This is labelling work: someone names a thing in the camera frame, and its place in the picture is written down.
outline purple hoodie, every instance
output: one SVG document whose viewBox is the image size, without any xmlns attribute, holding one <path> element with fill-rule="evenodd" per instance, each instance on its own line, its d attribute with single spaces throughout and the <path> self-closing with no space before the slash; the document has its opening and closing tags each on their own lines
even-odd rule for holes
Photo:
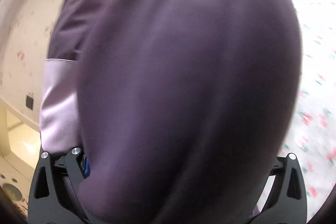
<svg viewBox="0 0 336 224">
<path fill-rule="evenodd" d="M 246 220 L 295 102 L 291 0 L 107 0 L 95 14 L 75 82 L 82 205 L 108 223 Z"/>
</svg>

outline black wall switch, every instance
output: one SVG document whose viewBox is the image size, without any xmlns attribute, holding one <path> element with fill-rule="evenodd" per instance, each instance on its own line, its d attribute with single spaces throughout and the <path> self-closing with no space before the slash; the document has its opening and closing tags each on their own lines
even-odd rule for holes
<svg viewBox="0 0 336 224">
<path fill-rule="evenodd" d="M 34 108 L 34 99 L 29 95 L 26 96 L 26 107 L 31 110 Z"/>
</svg>

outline black metal bracket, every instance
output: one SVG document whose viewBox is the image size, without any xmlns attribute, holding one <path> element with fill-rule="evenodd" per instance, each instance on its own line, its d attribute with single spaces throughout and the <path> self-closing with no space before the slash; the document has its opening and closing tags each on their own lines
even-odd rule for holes
<svg viewBox="0 0 336 224">
<path fill-rule="evenodd" d="M 60 202 L 55 177 L 67 175 L 76 194 L 79 184 L 84 180 L 81 169 L 83 150 L 76 147 L 60 158 L 53 158 L 49 153 L 41 152 L 29 194 L 28 224 L 105 224 L 83 207 L 85 217 L 80 217 Z"/>
<path fill-rule="evenodd" d="M 305 184 L 295 154 L 277 157 L 270 176 L 275 180 L 261 213 L 248 224 L 306 224 L 307 199 Z"/>
<path fill-rule="evenodd" d="M 58 158 L 42 151 L 29 195 L 29 224 L 105 224 L 87 212 L 76 196 L 79 184 L 84 180 L 83 156 L 83 150 L 79 147 Z M 82 214 L 78 210 L 76 214 L 76 209 L 65 208 L 60 202 L 60 189 L 55 185 L 59 175 L 69 178 Z M 259 215 L 248 219 L 247 224 L 305 224 L 305 184 L 296 156 L 291 153 L 287 157 L 277 157 L 270 172 L 270 176 L 273 175 L 276 178 L 263 210 Z"/>
</svg>

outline metal screw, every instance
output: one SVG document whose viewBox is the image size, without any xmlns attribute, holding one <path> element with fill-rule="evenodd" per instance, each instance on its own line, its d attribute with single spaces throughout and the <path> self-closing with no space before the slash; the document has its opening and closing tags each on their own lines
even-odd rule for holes
<svg viewBox="0 0 336 224">
<path fill-rule="evenodd" d="M 71 153 L 74 155 L 79 154 L 79 152 L 81 151 L 81 149 L 79 147 L 75 147 L 74 149 L 71 150 Z"/>
<path fill-rule="evenodd" d="M 42 158 L 42 159 L 45 159 L 48 155 L 49 155 L 48 152 L 43 152 L 43 153 L 41 154 L 41 158 Z"/>
<path fill-rule="evenodd" d="M 291 160 L 296 160 L 296 156 L 295 156 L 295 154 L 293 154 L 293 153 L 290 153 L 290 154 L 289 154 L 289 158 L 290 158 Z"/>
</svg>

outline purple fabric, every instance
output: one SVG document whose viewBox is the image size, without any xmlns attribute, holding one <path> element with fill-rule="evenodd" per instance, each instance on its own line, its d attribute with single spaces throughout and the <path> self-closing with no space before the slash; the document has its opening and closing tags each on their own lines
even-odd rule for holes
<svg viewBox="0 0 336 224">
<path fill-rule="evenodd" d="M 84 39 L 110 0 L 65 0 L 50 40 L 48 59 L 78 60 Z"/>
<path fill-rule="evenodd" d="M 41 144 L 53 155 L 81 145 L 77 60 L 84 39 L 110 0 L 65 0 L 51 36 L 40 111 Z"/>
<path fill-rule="evenodd" d="M 300 62 L 291 0 L 112 0 L 79 60 L 81 203 L 108 223 L 246 220 Z"/>
</svg>

